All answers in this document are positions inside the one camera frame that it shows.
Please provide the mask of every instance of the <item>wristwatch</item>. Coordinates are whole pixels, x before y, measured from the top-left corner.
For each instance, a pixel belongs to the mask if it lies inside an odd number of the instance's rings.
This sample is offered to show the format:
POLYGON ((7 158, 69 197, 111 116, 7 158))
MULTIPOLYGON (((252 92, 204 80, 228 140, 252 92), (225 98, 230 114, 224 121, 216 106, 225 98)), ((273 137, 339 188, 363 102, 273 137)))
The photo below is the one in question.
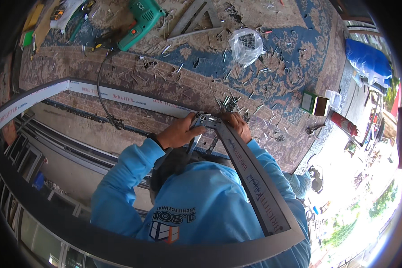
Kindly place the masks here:
POLYGON ((149 135, 147 135, 148 138, 150 138, 151 140, 153 140, 154 142, 156 142, 157 145, 159 145, 159 147, 161 147, 161 149, 165 152, 164 148, 162 148, 161 143, 158 141, 158 139, 156 138, 156 134, 155 133, 150 133, 149 135))

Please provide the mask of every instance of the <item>workbench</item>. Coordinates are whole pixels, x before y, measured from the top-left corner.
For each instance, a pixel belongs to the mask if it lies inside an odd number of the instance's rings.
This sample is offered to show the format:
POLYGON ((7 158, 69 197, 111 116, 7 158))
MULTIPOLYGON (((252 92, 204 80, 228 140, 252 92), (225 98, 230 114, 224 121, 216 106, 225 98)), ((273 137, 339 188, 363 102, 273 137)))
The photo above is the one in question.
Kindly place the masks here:
MULTIPOLYGON (((93 40, 103 32, 131 24, 133 18, 127 4, 128 0, 98 0, 74 42, 68 40, 76 21, 70 21, 64 34, 51 29, 32 59, 32 51, 25 48, 19 88, 28 90, 64 77, 96 81, 107 50, 92 52, 93 40)), ((309 115, 300 109, 302 92, 323 96, 326 89, 337 91, 345 63, 344 24, 330 2, 283 0, 283 6, 275 1, 272 7, 269 1, 213 0, 219 18, 224 20, 222 31, 193 34, 169 42, 164 36, 172 31, 190 1, 158 0, 158 4, 168 16, 160 19, 128 52, 119 52, 112 62, 107 61, 101 82, 212 114, 220 110, 215 97, 221 100, 231 94, 241 97, 238 105, 245 107, 244 111, 249 109, 253 138, 271 153, 283 171, 292 173, 314 141, 305 129, 325 121, 325 117, 309 115), (232 31, 241 27, 261 27, 264 49, 268 50, 247 68, 234 62, 229 51, 228 39, 232 31), (162 54, 168 45, 171 47, 162 54), (265 68, 272 71, 259 72, 265 68)), ((202 28, 209 26, 207 19, 201 24, 202 28)), ((106 118, 94 96, 66 91, 46 102, 92 118, 106 118)), ((135 131, 134 135, 158 133, 174 120, 110 100, 105 100, 105 105, 127 129, 135 131)), ((213 138, 212 132, 204 135, 198 143, 200 148, 209 148, 213 138)), ((220 142, 214 152, 226 154, 220 142)))

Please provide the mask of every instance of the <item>man's right hand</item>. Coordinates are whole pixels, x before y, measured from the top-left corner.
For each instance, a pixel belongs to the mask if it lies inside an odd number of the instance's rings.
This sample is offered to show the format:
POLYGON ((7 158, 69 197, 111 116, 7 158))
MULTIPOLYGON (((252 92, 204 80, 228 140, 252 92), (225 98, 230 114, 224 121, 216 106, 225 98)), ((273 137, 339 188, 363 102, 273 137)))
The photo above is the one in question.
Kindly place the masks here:
POLYGON ((250 133, 249 126, 241 118, 239 113, 224 113, 222 115, 222 120, 228 122, 237 131, 246 144, 252 140, 252 134, 250 133))

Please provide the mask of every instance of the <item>clear plastic bag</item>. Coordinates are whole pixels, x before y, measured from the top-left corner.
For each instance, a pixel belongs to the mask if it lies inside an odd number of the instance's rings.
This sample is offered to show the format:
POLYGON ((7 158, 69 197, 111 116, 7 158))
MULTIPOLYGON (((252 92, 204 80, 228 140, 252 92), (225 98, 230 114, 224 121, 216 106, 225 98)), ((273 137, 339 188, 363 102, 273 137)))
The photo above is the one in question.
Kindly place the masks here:
POLYGON ((265 53, 261 36, 252 29, 234 31, 229 44, 233 59, 244 67, 249 66, 265 53))

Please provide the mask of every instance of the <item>foliage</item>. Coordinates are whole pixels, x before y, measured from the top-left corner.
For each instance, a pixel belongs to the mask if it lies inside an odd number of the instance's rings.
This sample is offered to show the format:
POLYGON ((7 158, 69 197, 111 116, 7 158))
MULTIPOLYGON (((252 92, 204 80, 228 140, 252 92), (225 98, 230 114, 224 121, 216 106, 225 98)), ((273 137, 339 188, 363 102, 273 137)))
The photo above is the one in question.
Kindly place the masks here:
POLYGON ((393 76, 391 79, 391 88, 387 89, 387 94, 383 97, 383 101, 387 106, 387 111, 391 111, 391 108, 393 107, 394 99, 396 98, 397 85, 399 85, 399 78, 393 76))
POLYGON ((339 246, 353 231, 357 221, 358 219, 354 220, 353 223, 339 226, 339 228, 332 233, 329 239, 324 239, 322 241, 322 244, 331 245, 332 247, 339 246))
POLYGON ((360 208, 359 202, 354 203, 353 205, 350 206, 350 211, 355 210, 356 208, 360 208))
POLYGON ((392 180, 384 193, 378 197, 377 201, 374 202, 372 208, 369 210, 369 216, 371 219, 374 219, 383 213, 383 211, 388 207, 388 203, 395 200, 396 193, 397 187, 394 187, 394 180, 392 180))

